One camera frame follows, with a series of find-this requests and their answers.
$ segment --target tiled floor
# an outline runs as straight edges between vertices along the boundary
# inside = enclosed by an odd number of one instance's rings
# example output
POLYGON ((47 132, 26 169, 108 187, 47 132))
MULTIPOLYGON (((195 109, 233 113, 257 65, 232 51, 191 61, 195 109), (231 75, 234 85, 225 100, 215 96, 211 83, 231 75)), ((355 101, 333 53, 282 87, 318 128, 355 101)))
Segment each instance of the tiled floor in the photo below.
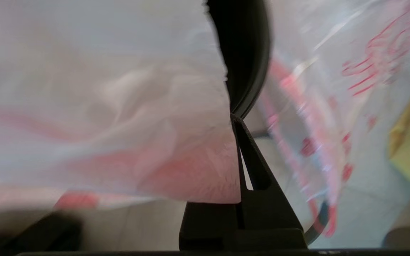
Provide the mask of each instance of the tiled floor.
MULTIPOLYGON (((372 134, 386 134, 390 121, 372 134)), ((270 138, 257 144, 305 229, 312 223, 306 198, 300 193, 270 138)), ((338 226, 332 238, 319 237, 310 248, 379 247, 384 235, 410 200, 410 183, 385 160, 385 136, 368 139, 365 161, 342 191, 338 226)), ((70 214, 84 221, 83 250, 177 250, 185 203, 155 201, 107 211, 80 210, 70 214)), ((48 212, 0 214, 0 232, 16 234, 48 212)))

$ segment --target plastic bag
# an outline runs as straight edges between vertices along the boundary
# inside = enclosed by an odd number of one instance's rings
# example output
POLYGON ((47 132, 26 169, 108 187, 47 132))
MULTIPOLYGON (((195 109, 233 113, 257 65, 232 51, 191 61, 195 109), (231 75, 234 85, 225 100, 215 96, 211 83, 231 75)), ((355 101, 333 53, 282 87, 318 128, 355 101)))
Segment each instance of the plastic bag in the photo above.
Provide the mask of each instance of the plastic bag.
POLYGON ((202 4, 0 1, 0 204, 238 202, 226 70, 202 4))
POLYGON ((275 46, 259 107, 314 218, 315 199, 325 195, 330 236, 358 148, 401 97, 389 88, 410 76, 410 0, 271 1, 270 7, 275 46))

